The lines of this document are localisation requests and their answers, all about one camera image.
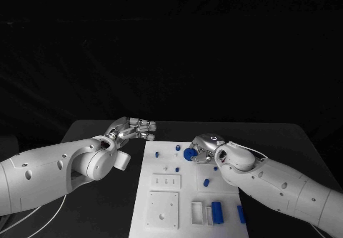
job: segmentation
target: gray table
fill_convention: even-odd
[[[103,135],[113,120],[80,120],[66,135],[70,142]],[[227,140],[257,149],[272,159],[303,172],[321,184],[342,191],[313,143],[295,124],[230,122],[158,122],[159,141],[192,141],[204,133],[218,133]],[[128,238],[139,187],[146,141],[130,140],[123,151],[132,155],[126,171],[113,169],[102,180],[83,185],[68,196],[53,223],[35,238]],[[269,209],[241,191],[251,238],[319,238],[309,223]],[[27,238],[50,221],[63,199],[47,204],[32,217],[6,233],[6,238]],[[18,220],[31,211],[18,214]]]

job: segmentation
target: dark backdrop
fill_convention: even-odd
[[[25,3],[0,9],[0,129],[21,150],[79,119],[296,123],[342,157],[341,1]]]

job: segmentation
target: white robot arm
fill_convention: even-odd
[[[104,136],[30,150],[0,163],[0,216],[34,209],[83,184],[102,180],[130,155],[119,151],[130,138],[155,140],[153,121],[120,118]]]
[[[342,193],[267,156],[256,157],[247,147],[226,143],[217,134],[200,135],[191,149],[197,152],[191,160],[207,163],[215,159],[224,180],[269,208],[343,238]]]

